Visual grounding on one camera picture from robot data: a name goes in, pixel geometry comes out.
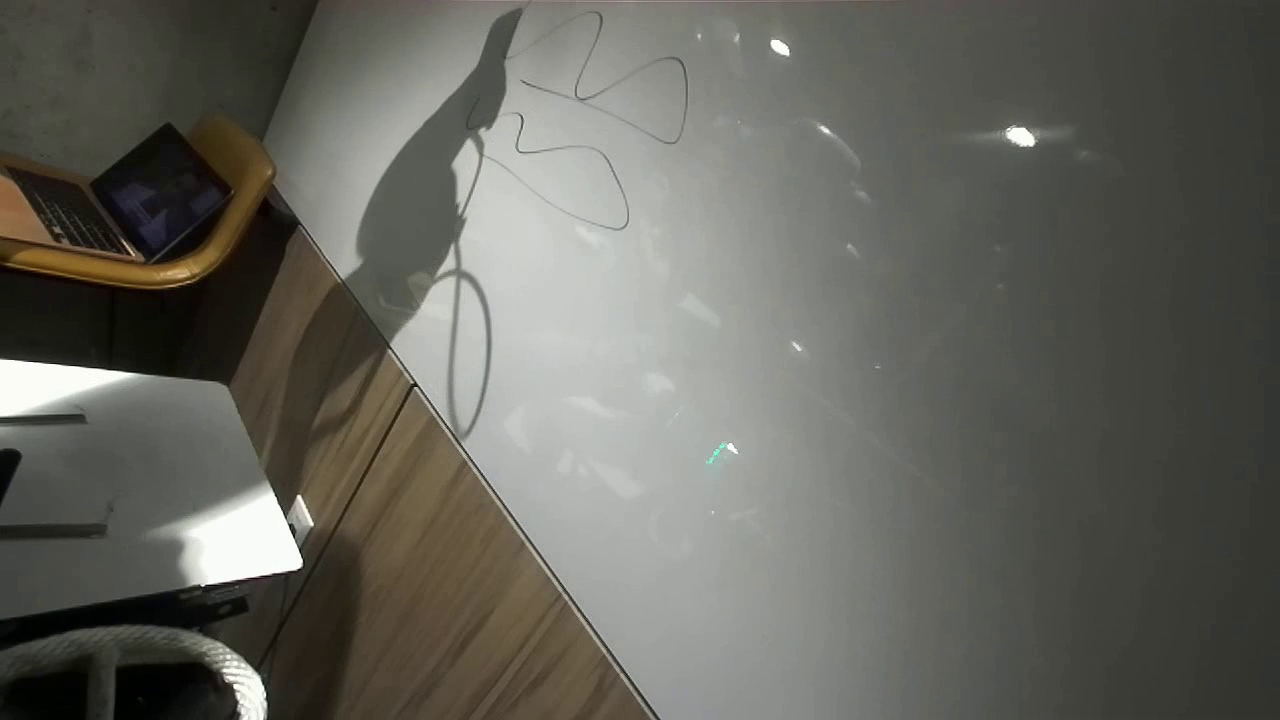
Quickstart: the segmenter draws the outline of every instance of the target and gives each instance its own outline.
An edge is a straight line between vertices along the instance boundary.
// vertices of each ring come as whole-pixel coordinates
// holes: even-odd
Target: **chair backrest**
[[[189,288],[207,272],[217,272],[240,248],[257,209],[271,192],[274,162],[267,146],[227,117],[201,118],[189,130],[189,140],[210,162],[210,171],[230,187],[224,217],[201,245],[160,263],[84,257],[84,252],[64,252],[44,245],[10,245],[10,248],[0,248],[0,267],[104,285],[104,288],[134,288],[134,291]]]

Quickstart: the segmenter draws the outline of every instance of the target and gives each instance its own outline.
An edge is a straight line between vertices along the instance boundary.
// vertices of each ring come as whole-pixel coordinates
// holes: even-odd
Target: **wooden chair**
[[[253,222],[257,209],[271,192],[274,162],[271,162],[267,146],[227,117],[201,118],[189,130],[189,144],[230,187],[224,217],[189,252],[160,260],[160,263],[134,263],[134,260],[68,252],[68,248],[50,248],[50,245],[49,248],[44,245],[4,245],[0,267],[59,276],[59,280],[75,280],[75,285],[100,285],[100,288],[130,288],[130,291],[166,291],[166,288],[189,288],[189,285],[203,280],[240,248],[243,226]]]

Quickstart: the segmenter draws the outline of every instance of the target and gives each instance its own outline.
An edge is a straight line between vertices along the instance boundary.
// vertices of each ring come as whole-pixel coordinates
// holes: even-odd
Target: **white table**
[[[41,473],[111,505],[94,534],[0,539],[0,621],[299,569],[227,386],[0,359],[0,414],[15,482]]]

